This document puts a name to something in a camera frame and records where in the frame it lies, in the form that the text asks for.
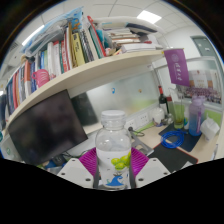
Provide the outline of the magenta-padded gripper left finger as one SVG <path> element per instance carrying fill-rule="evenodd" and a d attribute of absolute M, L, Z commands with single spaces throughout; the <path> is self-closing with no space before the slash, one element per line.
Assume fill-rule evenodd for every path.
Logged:
<path fill-rule="evenodd" d="M 78 186 L 97 189 L 99 171 L 96 149 L 89 150 L 79 159 L 71 158 L 60 170 L 58 176 Z"/>

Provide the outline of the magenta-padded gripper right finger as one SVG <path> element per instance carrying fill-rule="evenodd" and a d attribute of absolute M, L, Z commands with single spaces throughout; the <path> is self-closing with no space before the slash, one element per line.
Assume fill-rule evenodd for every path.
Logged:
<path fill-rule="evenodd" d="M 148 158 L 139 150 L 131 150 L 130 187 L 140 188 L 170 174 L 168 169 L 157 159 Z"/>

